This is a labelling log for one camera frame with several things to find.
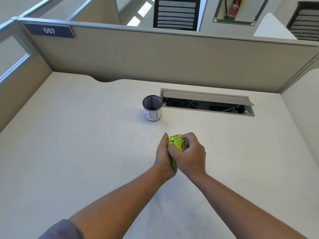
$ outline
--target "sign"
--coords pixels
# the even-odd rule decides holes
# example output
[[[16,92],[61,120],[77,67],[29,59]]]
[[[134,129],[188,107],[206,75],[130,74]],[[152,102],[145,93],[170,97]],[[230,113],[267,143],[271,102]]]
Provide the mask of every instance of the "sign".
[[[24,24],[32,35],[71,38],[75,36],[70,26],[46,25],[46,24]]]

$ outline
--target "desk surface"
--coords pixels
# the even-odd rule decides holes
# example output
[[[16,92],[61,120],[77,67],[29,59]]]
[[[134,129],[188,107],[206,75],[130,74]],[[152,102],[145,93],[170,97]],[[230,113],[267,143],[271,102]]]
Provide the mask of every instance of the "desk surface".
[[[161,88],[249,96],[255,117],[163,108],[149,122],[142,100]],[[317,238],[319,170],[279,94],[64,73],[53,73],[0,133],[0,238],[37,238],[146,171],[164,132],[191,131],[210,175]],[[178,172],[124,238],[234,236]]]

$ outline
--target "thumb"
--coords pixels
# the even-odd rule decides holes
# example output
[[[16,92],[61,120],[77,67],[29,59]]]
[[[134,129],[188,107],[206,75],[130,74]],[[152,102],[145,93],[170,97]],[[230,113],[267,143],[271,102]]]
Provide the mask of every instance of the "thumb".
[[[169,146],[168,152],[175,160],[178,160],[178,158],[182,155],[182,152],[178,150],[178,148],[174,144]]]

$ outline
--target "hand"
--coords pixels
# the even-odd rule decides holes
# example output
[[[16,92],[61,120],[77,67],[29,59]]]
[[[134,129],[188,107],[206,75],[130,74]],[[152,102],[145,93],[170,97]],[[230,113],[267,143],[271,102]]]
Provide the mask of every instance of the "hand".
[[[167,133],[164,133],[164,136],[159,142],[159,145],[156,150],[156,158],[155,158],[154,166],[160,169],[164,173],[166,180],[169,180],[174,177],[174,175],[177,172],[177,169],[176,170],[173,169],[172,158],[168,152],[167,139],[168,139],[168,135]]]
[[[186,140],[184,151],[181,152],[176,146],[170,146],[168,152],[175,159],[178,168],[191,180],[194,176],[206,174],[205,148],[198,142],[194,133],[186,133],[181,136]]]

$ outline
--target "person's right hand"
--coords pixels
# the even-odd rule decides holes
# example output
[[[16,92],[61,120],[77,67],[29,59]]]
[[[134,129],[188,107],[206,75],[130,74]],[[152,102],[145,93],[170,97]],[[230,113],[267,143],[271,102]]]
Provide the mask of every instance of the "person's right hand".
[[[178,168],[189,179],[197,175],[206,174],[205,158],[206,152],[194,133],[186,133],[181,136],[186,140],[184,143],[184,151],[181,152],[176,146],[169,146],[168,152],[175,159]]]

